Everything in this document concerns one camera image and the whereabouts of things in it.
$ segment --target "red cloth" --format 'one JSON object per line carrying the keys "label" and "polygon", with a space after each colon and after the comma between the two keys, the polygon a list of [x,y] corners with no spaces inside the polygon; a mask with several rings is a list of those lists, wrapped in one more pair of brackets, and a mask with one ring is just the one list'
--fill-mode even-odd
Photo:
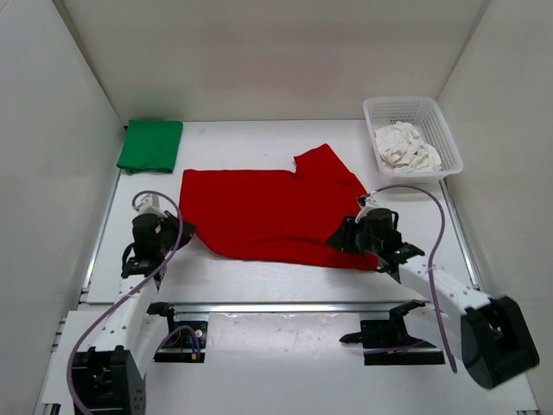
{"label": "red cloth", "polygon": [[[185,170],[184,220],[213,252],[233,259],[370,270],[360,255],[326,246],[366,193],[324,144],[294,157],[287,170]],[[371,258],[372,267],[377,262]]]}

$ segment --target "folded green towel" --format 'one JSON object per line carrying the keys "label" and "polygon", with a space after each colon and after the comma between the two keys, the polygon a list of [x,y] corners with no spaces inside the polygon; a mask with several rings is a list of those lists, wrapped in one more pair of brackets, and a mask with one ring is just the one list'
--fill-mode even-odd
{"label": "folded green towel", "polygon": [[181,121],[132,119],[118,167],[130,175],[145,170],[172,173],[181,134]]}

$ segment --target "white enclosure wall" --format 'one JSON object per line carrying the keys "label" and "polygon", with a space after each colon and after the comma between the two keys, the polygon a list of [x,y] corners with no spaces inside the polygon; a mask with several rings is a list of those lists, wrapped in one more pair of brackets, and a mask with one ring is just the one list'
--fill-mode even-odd
{"label": "white enclosure wall", "polygon": [[31,413],[124,129],[51,0],[0,4],[0,413]]}
{"label": "white enclosure wall", "polygon": [[497,0],[440,105],[465,170],[450,181],[488,289],[517,299],[541,354],[530,379],[553,413],[553,2]]}
{"label": "white enclosure wall", "polygon": [[129,118],[363,118],[437,97],[482,0],[56,0]]}

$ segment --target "white table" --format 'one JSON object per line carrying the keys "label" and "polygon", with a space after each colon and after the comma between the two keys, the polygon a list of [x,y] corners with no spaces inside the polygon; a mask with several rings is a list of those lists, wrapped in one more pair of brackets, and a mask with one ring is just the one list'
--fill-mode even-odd
{"label": "white table", "polygon": [[[367,190],[383,185],[365,121],[256,121],[185,123],[172,175],[120,176],[95,260],[88,303],[112,303],[118,293],[121,254],[132,241],[132,196],[145,189],[178,201],[184,169],[288,169],[293,156],[324,143]],[[443,201],[438,184],[426,189]],[[400,214],[404,240],[429,252],[440,226],[435,204],[422,194],[378,196]],[[436,263],[471,284],[451,218]],[[195,239],[168,266],[159,301],[171,303],[365,303],[419,297],[387,275],[306,265],[245,262],[213,255]]]}
{"label": "white table", "polygon": [[[40,399],[47,408],[59,404],[59,415],[73,415],[65,380],[69,351],[99,314],[72,311],[67,318]],[[146,413],[516,415],[537,409],[526,376],[487,391],[462,365],[457,375],[447,365],[365,367],[361,348],[338,342],[357,330],[359,316],[350,313],[211,314],[204,364],[149,367]]]}

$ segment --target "plastic basket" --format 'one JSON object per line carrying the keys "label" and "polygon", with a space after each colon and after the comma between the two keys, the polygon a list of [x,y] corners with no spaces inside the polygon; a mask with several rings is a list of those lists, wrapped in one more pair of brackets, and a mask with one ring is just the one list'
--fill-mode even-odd
{"label": "plastic basket", "polygon": [[[372,140],[372,149],[377,158],[378,172],[382,181],[390,184],[437,182],[446,176],[460,173],[463,161],[457,150],[451,131],[437,102],[427,97],[373,98],[363,103],[366,124]],[[434,146],[442,159],[442,169],[430,172],[395,173],[384,164],[378,153],[377,128],[395,124],[397,121],[411,123],[421,139]]]}

